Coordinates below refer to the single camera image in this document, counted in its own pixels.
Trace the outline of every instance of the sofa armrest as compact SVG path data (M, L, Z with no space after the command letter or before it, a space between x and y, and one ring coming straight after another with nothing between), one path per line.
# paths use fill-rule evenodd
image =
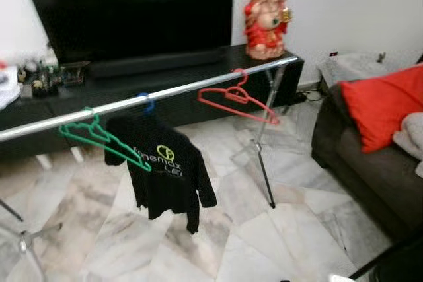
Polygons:
M319 110L311 141L314 156L326 162L337 157L336 146L342 132L347 127L355 129L355 123L342 97L341 87L334 85L329 92Z

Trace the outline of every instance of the blue hanger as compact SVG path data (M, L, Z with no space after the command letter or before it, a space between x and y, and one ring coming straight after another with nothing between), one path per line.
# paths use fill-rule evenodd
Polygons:
M137 97L140 97L140 96L146 96L148 98L148 100L150 101L150 105L144 110L144 114L150 114L150 113L152 113L152 111L154 110L154 107L155 107L154 100L150 99L148 97L149 94L146 93L146 92L141 92L141 93L139 93L137 95Z

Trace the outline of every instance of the red figurine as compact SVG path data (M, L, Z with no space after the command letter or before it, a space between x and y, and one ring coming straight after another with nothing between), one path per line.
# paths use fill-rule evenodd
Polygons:
M251 0L245 7L247 54L253 59L270 59L284 54L286 26L291 12L285 0Z

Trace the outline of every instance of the red cushion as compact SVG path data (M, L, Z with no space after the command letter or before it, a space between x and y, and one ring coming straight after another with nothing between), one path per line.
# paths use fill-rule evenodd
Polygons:
M404 117L423 112L423 63L387 76L340 85L365 153L390 145Z

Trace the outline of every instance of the sofa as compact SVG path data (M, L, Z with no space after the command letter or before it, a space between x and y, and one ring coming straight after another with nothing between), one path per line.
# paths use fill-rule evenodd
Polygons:
M395 144L372 153L363 153L361 147L341 87L334 85L317 117L312 157L334 172L393 240L400 240L423 222L418 160Z

